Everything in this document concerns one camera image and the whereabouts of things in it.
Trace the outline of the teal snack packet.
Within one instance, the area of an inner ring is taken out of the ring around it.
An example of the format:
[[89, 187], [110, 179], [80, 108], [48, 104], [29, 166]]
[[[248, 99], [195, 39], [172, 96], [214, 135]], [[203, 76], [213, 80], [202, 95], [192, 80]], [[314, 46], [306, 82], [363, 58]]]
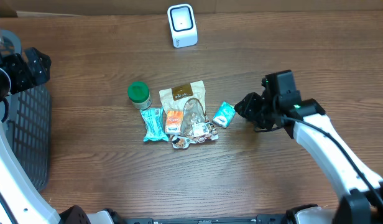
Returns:
[[146, 134], [143, 141], [166, 141], [169, 138], [164, 131], [164, 109], [163, 108], [150, 108], [140, 110], [142, 119], [145, 122]]

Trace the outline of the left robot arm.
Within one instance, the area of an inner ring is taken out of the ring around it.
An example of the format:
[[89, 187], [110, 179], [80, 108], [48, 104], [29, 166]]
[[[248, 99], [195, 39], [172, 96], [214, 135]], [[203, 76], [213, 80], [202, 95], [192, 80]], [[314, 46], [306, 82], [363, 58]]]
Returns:
[[52, 98], [45, 87], [52, 61], [0, 29], [0, 223], [113, 223], [113, 213], [62, 213], [39, 193], [47, 184]]

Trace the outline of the beige snack pouch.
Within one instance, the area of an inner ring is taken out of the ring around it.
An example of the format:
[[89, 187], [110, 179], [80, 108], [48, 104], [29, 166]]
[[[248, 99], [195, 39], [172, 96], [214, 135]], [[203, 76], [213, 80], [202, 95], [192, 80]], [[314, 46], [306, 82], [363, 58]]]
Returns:
[[174, 149], [188, 149], [219, 138], [218, 131], [206, 114], [206, 88], [202, 80], [159, 91], [165, 115], [168, 110], [183, 112], [181, 132], [170, 135]]

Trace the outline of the green lid container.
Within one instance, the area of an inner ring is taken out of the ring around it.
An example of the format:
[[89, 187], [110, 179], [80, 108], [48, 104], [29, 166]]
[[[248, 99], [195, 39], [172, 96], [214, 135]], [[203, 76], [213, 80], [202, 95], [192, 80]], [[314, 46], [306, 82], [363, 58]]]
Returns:
[[135, 108], [146, 110], [151, 104], [150, 90], [144, 82], [130, 84], [127, 94]]

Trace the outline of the teal tissue pack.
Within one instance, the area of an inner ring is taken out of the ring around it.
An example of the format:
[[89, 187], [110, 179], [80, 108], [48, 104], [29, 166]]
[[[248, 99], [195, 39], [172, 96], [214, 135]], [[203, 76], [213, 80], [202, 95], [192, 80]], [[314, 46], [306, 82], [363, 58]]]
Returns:
[[227, 102], [222, 102], [216, 114], [213, 116], [213, 122], [222, 128], [227, 128], [236, 114], [234, 106]]

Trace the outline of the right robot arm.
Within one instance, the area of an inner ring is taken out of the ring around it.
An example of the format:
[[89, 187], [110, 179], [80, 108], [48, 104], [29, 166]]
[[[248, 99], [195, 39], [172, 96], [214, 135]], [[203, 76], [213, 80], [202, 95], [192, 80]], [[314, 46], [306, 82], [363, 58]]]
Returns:
[[317, 204], [291, 208], [281, 223], [383, 223], [383, 178], [368, 168], [333, 127], [313, 98], [303, 100], [293, 72], [284, 70], [262, 79], [261, 94], [247, 94], [236, 112], [252, 122], [257, 133], [286, 130], [318, 164], [336, 192], [336, 210]]

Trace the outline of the orange tissue pack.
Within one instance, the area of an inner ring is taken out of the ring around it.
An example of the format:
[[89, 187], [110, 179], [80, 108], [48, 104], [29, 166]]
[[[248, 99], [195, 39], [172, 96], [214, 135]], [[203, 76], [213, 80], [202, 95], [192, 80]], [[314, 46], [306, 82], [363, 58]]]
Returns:
[[181, 132], [183, 112], [180, 110], [168, 110], [166, 114], [165, 133], [178, 135]]

